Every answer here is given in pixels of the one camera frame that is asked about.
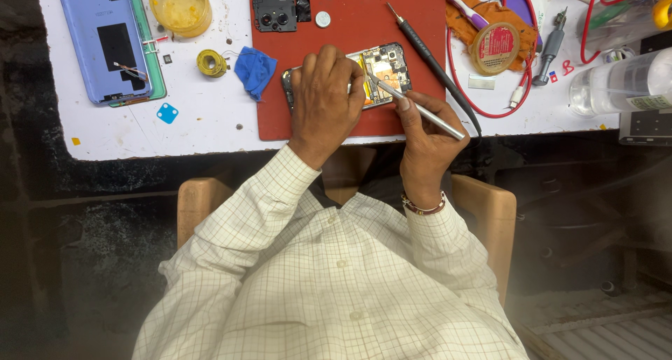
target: small screwdriver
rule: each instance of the small screwdriver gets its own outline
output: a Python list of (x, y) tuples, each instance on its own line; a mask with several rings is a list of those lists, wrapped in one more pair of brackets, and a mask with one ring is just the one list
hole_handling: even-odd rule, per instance
[[(368, 75), (369, 79), (371, 82), (374, 82), (374, 84), (378, 87), (380, 87), (383, 91), (387, 92), (388, 94), (392, 95), (393, 97), (397, 99), (404, 98), (406, 95), (402, 94), (401, 92), (397, 91), (394, 87), (390, 86), (389, 84), (383, 82), (380, 80), (380, 78), (373, 76), (373, 75)], [(439, 128), (443, 129), (444, 131), (448, 132), (450, 135), (453, 137), (457, 138), (458, 141), (462, 141), (462, 138), (464, 138), (464, 133), (458, 131), (457, 129), (453, 128), (449, 123), (446, 123), (441, 119), (441, 117), (434, 115), (432, 112), (427, 110), (425, 107), (419, 105), (418, 103), (415, 104), (415, 106), (418, 108), (418, 111), (420, 112), (420, 115), (427, 120), (431, 121), (434, 123), (436, 126)]]
[(402, 32), (404, 32), (404, 35), (406, 36), (408, 41), (411, 42), (411, 45), (415, 48), (415, 50), (418, 52), (420, 58), (422, 58), (425, 64), (429, 66), (429, 69), (432, 70), (436, 78), (439, 78), (443, 86), (446, 87), (450, 92), (450, 95), (453, 96), (458, 105), (469, 116), (471, 122), (474, 123), (474, 127), (478, 132), (478, 136), (481, 136), (481, 125), (478, 123), (478, 119), (476, 118), (476, 115), (474, 114), (471, 105), (469, 105), (469, 102), (466, 101), (464, 95), (460, 92), (460, 90), (458, 90), (458, 88), (455, 86), (455, 83), (453, 83), (453, 81), (450, 80), (448, 74), (446, 74), (446, 72), (443, 71), (443, 67), (441, 67), (441, 65), (436, 61), (436, 58), (434, 58), (434, 56), (429, 51), (425, 43), (418, 36), (415, 30), (411, 27), (408, 21), (399, 16), (397, 12), (394, 11), (392, 5), (389, 2), (385, 3), (387, 3), (387, 6), (390, 8), (392, 13), (397, 17), (397, 23), (399, 24), (399, 29)]
[(555, 30), (550, 33), (544, 44), (544, 51), (542, 53), (542, 68), (539, 69), (539, 75), (534, 76), (532, 79), (532, 84), (534, 86), (545, 86), (548, 84), (548, 67), (550, 63), (558, 56), (560, 50), (560, 44), (562, 44), (562, 39), (565, 37), (565, 32), (562, 31), (562, 28), (565, 27), (565, 21), (567, 20), (567, 7), (565, 11), (560, 12), (558, 16), (555, 17)]

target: white sticker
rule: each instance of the white sticker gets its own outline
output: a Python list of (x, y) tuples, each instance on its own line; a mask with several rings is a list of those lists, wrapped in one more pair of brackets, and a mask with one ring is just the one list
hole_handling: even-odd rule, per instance
[(665, 95), (651, 95), (650, 97), (627, 98), (628, 104), (637, 109), (666, 109), (672, 108)]

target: toothbrush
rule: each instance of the toothbrush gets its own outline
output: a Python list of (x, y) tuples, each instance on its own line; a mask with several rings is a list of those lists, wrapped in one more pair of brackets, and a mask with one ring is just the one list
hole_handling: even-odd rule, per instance
[(483, 19), (483, 16), (476, 13), (469, 6), (467, 6), (462, 0), (447, 0), (450, 3), (453, 3), (455, 7), (462, 12), (462, 14), (474, 25), (478, 30), (485, 28), (488, 24), (488, 21)]

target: blue cloth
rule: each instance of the blue cloth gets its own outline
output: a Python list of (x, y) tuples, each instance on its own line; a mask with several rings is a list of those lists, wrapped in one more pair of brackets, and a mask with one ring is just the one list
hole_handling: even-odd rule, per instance
[(261, 91), (264, 91), (268, 81), (271, 80), (277, 64), (276, 59), (265, 55), (263, 52), (254, 48), (243, 47), (233, 71), (243, 82), (245, 91), (258, 102), (261, 100)]

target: chair armrest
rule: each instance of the chair armrest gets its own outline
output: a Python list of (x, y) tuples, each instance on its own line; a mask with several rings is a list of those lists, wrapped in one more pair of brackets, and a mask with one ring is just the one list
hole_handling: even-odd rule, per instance
[(516, 196), (465, 175), (452, 175), (451, 180), (455, 204), (476, 217), (474, 235), (488, 251), (488, 265), (497, 277), (499, 302), (504, 306), (516, 229)]
[(182, 247), (194, 228), (233, 195), (218, 178), (192, 178), (177, 192), (177, 248)]

